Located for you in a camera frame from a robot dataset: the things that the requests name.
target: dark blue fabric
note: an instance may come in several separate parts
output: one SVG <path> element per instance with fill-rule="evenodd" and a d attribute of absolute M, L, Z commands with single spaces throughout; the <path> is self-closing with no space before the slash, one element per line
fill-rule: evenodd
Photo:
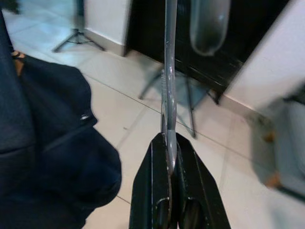
<path fill-rule="evenodd" d="M 119 154 L 80 71 L 27 56 L 18 79 L 0 25 L 0 229 L 80 229 L 117 195 Z"/>

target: white wall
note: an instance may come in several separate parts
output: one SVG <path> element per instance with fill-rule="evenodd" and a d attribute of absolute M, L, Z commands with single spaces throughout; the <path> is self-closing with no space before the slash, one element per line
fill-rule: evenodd
<path fill-rule="evenodd" d="M 305 81 L 305 0 L 291 0 L 226 95 L 253 109 Z"/>
<path fill-rule="evenodd" d="M 129 0 L 86 0 L 86 29 L 124 45 Z"/>

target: tripod stand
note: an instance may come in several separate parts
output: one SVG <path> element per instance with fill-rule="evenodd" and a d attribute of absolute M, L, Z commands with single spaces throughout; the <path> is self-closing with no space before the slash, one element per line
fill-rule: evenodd
<path fill-rule="evenodd" d="M 76 11 L 74 14 L 75 29 L 72 30 L 72 34 L 70 36 L 68 36 L 65 40 L 63 40 L 60 44 L 58 44 L 52 51 L 59 52 L 66 43 L 85 44 L 89 42 L 94 43 L 102 51 L 105 51 L 103 47 L 98 45 L 96 42 L 92 41 L 80 30 L 84 28 L 84 0 L 75 1 L 75 11 Z M 84 37 L 87 41 L 82 42 L 80 39 L 81 37 Z"/>

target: white tile floor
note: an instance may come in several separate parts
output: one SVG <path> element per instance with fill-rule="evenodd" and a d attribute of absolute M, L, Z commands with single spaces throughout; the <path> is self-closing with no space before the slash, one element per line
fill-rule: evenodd
<path fill-rule="evenodd" d="M 69 33 L 70 0 L 22 0 L 22 15 L 4 12 L 15 48 L 49 62 L 78 67 L 92 88 L 96 128 L 120 152 L 123 182 L 117 198 L 96 209 L 85 229 L 127 229 L 132 182 L 150 140 L 160 126 L 160 83 L 145 100 L 138 95 L 158 71 L 159 63 L 132 52 L 120 57 L 85 45 L 51 49 Z M 178 78 L 178 94 L 185 92 Z M 198 138 L 189 133 L 188 110 L 178 105 L 177 131 L 187 137 L 214 176 L 233 229 L 304 229 L 305 203 L 262 181 L 274 170 L 272 145 L 247 120 L 216 106 L 210 98 L 195 110 Z"/>

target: metal rod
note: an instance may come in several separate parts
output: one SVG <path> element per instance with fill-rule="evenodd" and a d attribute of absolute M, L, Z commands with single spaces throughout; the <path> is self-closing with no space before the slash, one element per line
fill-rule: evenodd
<path fill-rule="evenodd" d="M 177 0 L 166 0 L 165 5 L 165 77 L 167 88 L 167 131 L 166 144 L 170 160 L 170 173 L 173 172 L 177 158 L 177 140 L 176 140 L 176 118 L 177 101 L 175 88 L 175 36 L 176 36 L 176 17 Z"/>

